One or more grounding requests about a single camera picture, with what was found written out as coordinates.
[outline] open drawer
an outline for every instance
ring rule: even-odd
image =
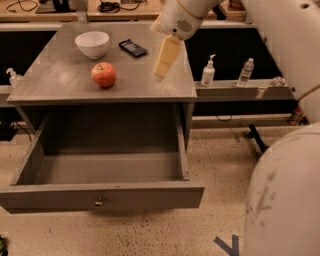
[[[9,212],[199,207],[177,105],[52,107],[0,205]]]

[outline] wire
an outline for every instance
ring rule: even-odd
[[[137,3],[137,5],[133,8],[124,8],[121,7],[121,5],[117,2],[103,2],[102,0],[100,0],[101,4],[98,6],[97,10],[99,12],[111,12],[111,13],[117,13],[120,10],[126,10],[126,11],[134,11],[136,10],[140,4],[142,3],[142,0],[140,0],[139,3]]]
[[[30,8],[30,9],[24,9],[24,8],[22,7],[22,4],[21,4],[21,3],[23,3],[23,2],[31,2],[31,3],[34,3],[35,5],[34,5],[34,7]],[[14,5],[17,5],[17,4],[19,4],[20,8],[21,8],[23,11],[25,11],[25,12],[31,12],[32,10],[36,9],[36,8],[38,7],[38,5],[39,5],[37,2],[32,1],[32,0],[18,0],[17,2],[8,5],[7,8],[6,8],[6,10],[9,11],[9,12],[16,12],[16,10],[9,10],[9,8],[12,7],[12,6],[14,6]]]
[[[16,121],[14,121],[14,123],[15,123],[16,125],[18,125],[19,128],[22,129],[26,134],[28,134],[28,136],[29,136],[29,141],[31,141],[31,135],[30,135],[30,133],[27,131],[27,129],[23,128],[23,127],[22,127],[18,122],[16,122]]]

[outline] white spray bottle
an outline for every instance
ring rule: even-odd
[[[214,56],[216,55],[215,54],[210,55],[210,60],[208,61],[208,65],[203,69],[202,78],[201,78],[201,84],[203,86],[210,86],[213,83],[213,77],[216,71],[213,67]]]
[[[22,76],[19,75],[19,74],[17,74],[17,73],[13,70],[13,68],[8,68],[7,71],[6,71],[6,73],[7,73],[7,74],[10,73],[9,82],[10,82],[10,84],[12,85],[12,87],[15,88],[16,85],[17,85],[17,82],[22,79]]]

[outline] floor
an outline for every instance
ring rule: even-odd
[[[9,214],[0,207],[9,255],[224,256],[229,254],[218,241],[231,247],[232,236],[242,255],[247,190],[261,155],[248,125],[255,124],[270,145],[296,129],[286,118],[194,118],[188,167],[191,180],[205,183],[199,209]],[[21,129],[12,141],[0,142],[1,187],[10,183],[29,144]]]

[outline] white bowl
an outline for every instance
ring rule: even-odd
[[[104,32],[90,31],[77,36],[75,43],[84,55],[99,59],[107,53],[110,37]]]

